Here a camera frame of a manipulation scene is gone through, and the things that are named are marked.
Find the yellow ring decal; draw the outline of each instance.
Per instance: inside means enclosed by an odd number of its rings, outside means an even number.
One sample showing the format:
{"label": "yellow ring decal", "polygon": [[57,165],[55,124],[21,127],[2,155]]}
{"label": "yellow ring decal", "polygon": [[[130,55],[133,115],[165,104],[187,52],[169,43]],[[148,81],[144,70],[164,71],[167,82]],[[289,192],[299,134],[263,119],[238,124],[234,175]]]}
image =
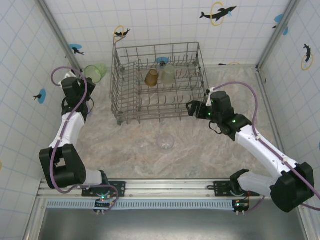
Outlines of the yellow ring decal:
{"label": "yellow ring decal", "polygon": [[314,58],[314,55],[313,55],[312,53],[311,53],[311,57],[312,57],[311,64],[310,64],[310,66],[307,67],[307,68],[304,68],[304,61],[305,61],[305,59],[307,58],[307,56],[304,56],[304,57],[302,58],[302,62],[301,62],[301,69],[302,69],[302,71],[307,71],[307,70],[309,70],[309,69],[311,68],[312,64],[314,64],[315,58]]}
{"label": "yellow ring decal", "polygon": [[119,25],[119,26],[117,26],[116,29],[114,30],[113,37],[119,37],[119,36],[116,35],[116,31],[117,31],[119,28],[122,28],[122,36],[121,36],[120,39],[118,39],[118,40],[115,39],[116,42],[120,41],[120,40],[123,38],[124,34],[125,34],[125,27],[122,26],[122,25]]}
{"label": "yellow ring decal", "polygon": [[211,19],[211,24],[212,24],[212,26],[220,26],[220,25],[224,22],[224,20],[225,20],[225,17],[223,17],[223,18],[222,18],[222,21],[221,21],[219,24],[215,24],[215,23],[212,21],[212,10],[214,9],[215,5],[217,5],[217,4],[220,4],[222,7],[224,6],[224,5],[223,5],[221,2],[219,2],[219,1],[215,2],[215,3],[212,5],[212,7],[211,7],[211,12],[210,12],[210,19]]}

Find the metal wire basket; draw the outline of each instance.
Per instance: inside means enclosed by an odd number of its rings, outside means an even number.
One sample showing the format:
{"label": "metal wire basket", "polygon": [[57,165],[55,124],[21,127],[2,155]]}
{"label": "metal wire basket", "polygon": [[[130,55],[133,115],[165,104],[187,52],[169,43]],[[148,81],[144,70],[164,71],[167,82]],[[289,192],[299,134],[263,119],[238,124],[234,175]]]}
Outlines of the metal wire basket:
{"label": "metal wire basket", "polygon": [[[205,100],[208,80],[198,42],[117,47],[118,43],[113,41],[110,83],[111,111],[118,125],[131,120],[181,120],[188,116],[188,102]],[[168,85],[159,79],[155,87],[147,86],[149,70],[156,69],[161,76],[168,63],[175,67],[175,82]]]}

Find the brown cup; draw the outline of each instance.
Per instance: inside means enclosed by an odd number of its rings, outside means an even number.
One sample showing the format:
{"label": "brown cup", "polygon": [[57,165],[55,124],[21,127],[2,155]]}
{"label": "brown cup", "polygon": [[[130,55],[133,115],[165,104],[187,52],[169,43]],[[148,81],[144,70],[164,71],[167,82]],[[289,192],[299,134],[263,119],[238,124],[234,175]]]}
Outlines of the brown cup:
{"label": "brown cup", "polygon": [[151,69],[145,77],[145,84],[149,87],[154,87],[158,83],[158,71]]}

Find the marble-patterned floor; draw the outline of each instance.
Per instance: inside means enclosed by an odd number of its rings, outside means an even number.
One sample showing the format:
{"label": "marble-patterned floor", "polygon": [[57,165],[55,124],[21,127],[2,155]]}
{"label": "marble-patterned floor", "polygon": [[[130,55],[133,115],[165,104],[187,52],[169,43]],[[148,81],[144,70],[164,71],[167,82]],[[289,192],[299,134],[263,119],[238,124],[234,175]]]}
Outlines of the marble-patterned floor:
{"label": "marble-patterned floor", "polygon": [[[253,68],[206,68],[210,87],[226,82],[250,84],[259,97],[258,130],[274,144],[274,136]],[[228,178],[241,169],[268,176],[263,165],[229,137],[208,128],[209,121],[179,119],[131,121],[117,125],[109,99],[110,76],[92,94],[95,107],[80,132],[80,157],[86,168],[104,170],[108,178]],[[241,85],[224,88],[236,113],[252,119],[255,109],[251,92]],[[169,133],[173,148],[162,150],[157,137]]]}

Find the wire dish rack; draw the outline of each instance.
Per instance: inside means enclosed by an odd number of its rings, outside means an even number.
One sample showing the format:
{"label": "wire dish rack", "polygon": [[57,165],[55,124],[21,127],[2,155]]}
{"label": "wire dish rack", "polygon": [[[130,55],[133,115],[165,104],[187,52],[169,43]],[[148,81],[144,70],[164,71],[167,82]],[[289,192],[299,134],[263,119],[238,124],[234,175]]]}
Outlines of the wire dish rack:
{"label": "wire dish rack", "polygon": [[[181,120],[189,116],[188,102],[205,100],[208,80],[198,42],[123,46],[120,40],[113,41],[110,82],[111,111],[118,125],[131,120]],[[161,82],[166,64],[175,67],[173,84]],[[154,87],[145,84],[151,69],[159,76]]]}

